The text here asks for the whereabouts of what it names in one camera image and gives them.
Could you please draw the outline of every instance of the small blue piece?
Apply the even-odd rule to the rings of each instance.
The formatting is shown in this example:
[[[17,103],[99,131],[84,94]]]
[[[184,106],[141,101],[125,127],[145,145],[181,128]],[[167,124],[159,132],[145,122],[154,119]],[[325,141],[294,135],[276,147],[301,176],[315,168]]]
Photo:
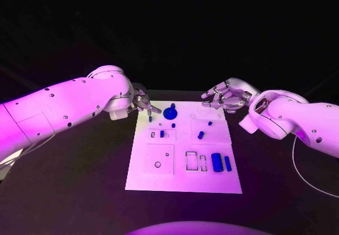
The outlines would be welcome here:
[[[200,132],[198,139],[201,140],[204,138],[204,131]]]
[[[178,111],[177,111],[177,109],[175,109],[175,108],[167,108],[167,109],[165,109],[165,118],[167,118],[168,120],[174,120],[174,119],[177,118],[177,116],[178,116]]]
[[[226,164],[227,164],[227,169],[229,169],[229,171],[232,171],[233,168],[232,168],[232,163],[230,163],[230,158],[229,158],[229,156],[226,156]]]
[[[221,154],[220,153],[213,154],[213,163],[214,163],[214,172],[223,172],[224,167],[223,167],[223,161],[221,161]]]

